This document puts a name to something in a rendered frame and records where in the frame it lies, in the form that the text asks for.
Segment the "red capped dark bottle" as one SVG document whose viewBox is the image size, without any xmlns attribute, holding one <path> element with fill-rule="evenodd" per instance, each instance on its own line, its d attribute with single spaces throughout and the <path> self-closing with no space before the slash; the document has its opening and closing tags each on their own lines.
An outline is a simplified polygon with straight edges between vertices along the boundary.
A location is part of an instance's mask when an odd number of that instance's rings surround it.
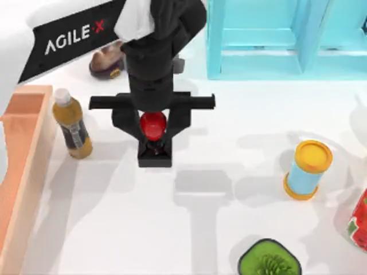
<svg viewBox="0 0 367 275">
<path fill-rule="evenodd" d="M 147 147 L 154 155 L 163 152 L 162 137 L 166 132 L 166 116 L 163 112 L 145 112 L 140 117 L 141 129 L 147 138 Z"/>
</svg>

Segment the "orange juice bottle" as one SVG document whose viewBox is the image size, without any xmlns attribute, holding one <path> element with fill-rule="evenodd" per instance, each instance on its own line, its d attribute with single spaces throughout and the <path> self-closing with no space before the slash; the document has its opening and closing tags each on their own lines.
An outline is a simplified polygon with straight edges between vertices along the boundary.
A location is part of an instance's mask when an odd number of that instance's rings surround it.
<svg viewBox="0 0 367 275">
<path fill-rule="evenodd" d="M 88 157 L 93 149 L 79 101 L 65 88 L 54 91 L 52 112 L 60 126 L 68 152 L 75 159 Z"/>
</svg>

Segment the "brown bread purple wrapper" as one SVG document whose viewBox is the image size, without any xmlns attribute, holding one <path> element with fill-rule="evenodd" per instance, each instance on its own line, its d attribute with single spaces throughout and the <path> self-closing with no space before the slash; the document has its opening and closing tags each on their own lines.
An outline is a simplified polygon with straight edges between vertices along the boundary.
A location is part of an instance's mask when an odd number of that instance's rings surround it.
<svg viewBox="0 0 367 275">
<path fill-rule="evenodd" d="M 89 63 L 90 74 L 99 80 L 113 79 L 125 70 L 125 55 L 121 51 L 122 41 L 116 41 L 95 52 Z"/>
</svg>

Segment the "shallow salmon box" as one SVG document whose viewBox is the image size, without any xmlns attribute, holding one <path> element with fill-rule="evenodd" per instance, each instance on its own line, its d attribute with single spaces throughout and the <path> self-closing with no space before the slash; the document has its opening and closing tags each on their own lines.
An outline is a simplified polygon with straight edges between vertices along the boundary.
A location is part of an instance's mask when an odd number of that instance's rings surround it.
<svg viewBox="0 0 367 275">
<path fill-rule="evenodd" d="M 22 86 L 2 116 L 9 167 L 0 184 L 0 275 L 21 274 L 55 137 L 52 92 Z"/>
</svg>

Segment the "light blue rack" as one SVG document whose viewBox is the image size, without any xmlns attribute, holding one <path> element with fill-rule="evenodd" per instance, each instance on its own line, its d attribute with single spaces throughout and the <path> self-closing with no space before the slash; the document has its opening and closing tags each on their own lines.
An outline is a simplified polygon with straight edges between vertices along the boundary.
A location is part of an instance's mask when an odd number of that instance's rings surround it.
<svg viewBox="0 0 367 275">
<path fill-rule="evenodd" d="M 212 80 L 367 80 L 367 0 L 208 0 Z"/>
</svg>

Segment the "blue can yellow lid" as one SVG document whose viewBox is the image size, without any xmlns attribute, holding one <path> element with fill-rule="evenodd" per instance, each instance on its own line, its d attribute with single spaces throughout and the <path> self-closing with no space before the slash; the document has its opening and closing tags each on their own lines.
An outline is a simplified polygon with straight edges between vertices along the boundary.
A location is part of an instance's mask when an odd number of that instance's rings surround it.
<svg viewBox="0 0 367 275">
<path fill-rule="evenodd" d="M 295 149 L 291 168 L 283 179 L 284 190 L 296 200 L 311 199 L 332 161 L 332 151 L 326 144 L 317 140 L 300 142 Z"/>
</svg>

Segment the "green plant pot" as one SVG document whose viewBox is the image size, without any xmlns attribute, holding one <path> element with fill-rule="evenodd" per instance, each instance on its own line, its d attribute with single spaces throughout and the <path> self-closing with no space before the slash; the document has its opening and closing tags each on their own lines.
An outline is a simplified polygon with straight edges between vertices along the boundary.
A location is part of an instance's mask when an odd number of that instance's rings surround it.
<svg viewBox="0 0 367 275">
<path fill-rule="evenodd" d="M 263 238 L 238 260 L 238 275 L 302 275 L 299 260 L 280 242 Z"/>
</svg>

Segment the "red and white carton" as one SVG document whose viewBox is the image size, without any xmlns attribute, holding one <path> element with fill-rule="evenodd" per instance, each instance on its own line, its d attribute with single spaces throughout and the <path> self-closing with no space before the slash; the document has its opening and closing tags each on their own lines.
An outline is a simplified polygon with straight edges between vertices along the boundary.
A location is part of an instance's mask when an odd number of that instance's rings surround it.
<svg viewBox="0 0 367 275">
<path fill-rule="evenodd" d="M 347 226 L 348 237 L 363 252 L 367 253 L 367 188 L 360 196 Z"/>
</svg>

